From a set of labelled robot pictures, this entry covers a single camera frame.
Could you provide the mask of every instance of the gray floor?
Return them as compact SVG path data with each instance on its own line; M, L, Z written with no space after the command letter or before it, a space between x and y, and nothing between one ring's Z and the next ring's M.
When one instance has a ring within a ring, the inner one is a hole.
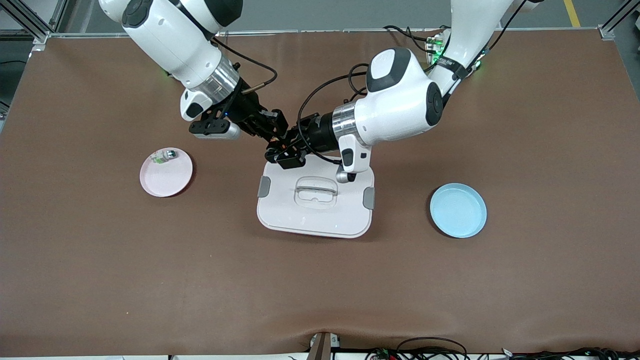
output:
M603 23L623 0L573 0L582 27ZM502 22L508 20L507 14ZM640 99L640 31L633 13L616 28L616 45ZM447 0L244 0L243 16L229 31L373 29L395 24L412 28L437 28L451 23ZM520 13L511 28L570 28L563 0L546 0L531 13ZM60 29L67 33L121 33L107 18L97 0L73 0ZM0 60L25 60L28 42L0 42ZM21 64L0 65L0 99L10 102L22 74Z

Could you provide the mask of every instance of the white plate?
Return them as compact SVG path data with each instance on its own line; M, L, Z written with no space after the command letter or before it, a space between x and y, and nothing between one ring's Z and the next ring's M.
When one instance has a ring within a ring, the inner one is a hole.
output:
M445 234L469 238L486 223L486 205L471 187L451 183L441 186L431 197L431 218Z
M165 147L162 151L175 150L178 156L163 164L151 161L149 154L140 168L140 185L146 192L157 197L172 196L184 189L193 175L193 162L186 152Z

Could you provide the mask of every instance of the blue plate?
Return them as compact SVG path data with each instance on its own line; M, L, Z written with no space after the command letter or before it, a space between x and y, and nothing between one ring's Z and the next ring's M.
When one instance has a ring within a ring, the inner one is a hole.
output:
M441 186L431 197L431 218L445 234L469 238L486 223L484 200L467 185L451 183Z

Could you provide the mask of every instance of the yellow stripe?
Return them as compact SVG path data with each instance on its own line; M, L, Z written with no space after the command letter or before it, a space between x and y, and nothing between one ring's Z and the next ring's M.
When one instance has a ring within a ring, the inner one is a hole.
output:
M569 14L569 19L571 20L571 26L574 28L580 27L580 20L578 20L578 14L575 13L575 8L573 7L573 1L564 0L564 7L566 8L567 14Z

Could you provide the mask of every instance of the robotic arm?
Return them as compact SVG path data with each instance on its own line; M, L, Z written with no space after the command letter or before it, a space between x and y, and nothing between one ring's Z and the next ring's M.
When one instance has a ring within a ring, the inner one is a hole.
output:
M527 0L527 9L540 1ZM237 71L239 64L232 64L210 41L240 16L242 0L99 3L143 51L182 82L180 112L192 122L189 131L194 135L234 139L242 130L259 136L269 142L266 159L282 168L302 167L313 151L339 150L342 162L336 178L344 183L369 168L373 145L418 135L438 124L443 98L468 75L512 3L522 0L451 0L451 35L429 75L409 49L387 49L369 66L364 98L307 117L300 129L288 129L280 110L261 106L255 93L259 86L250 87Z

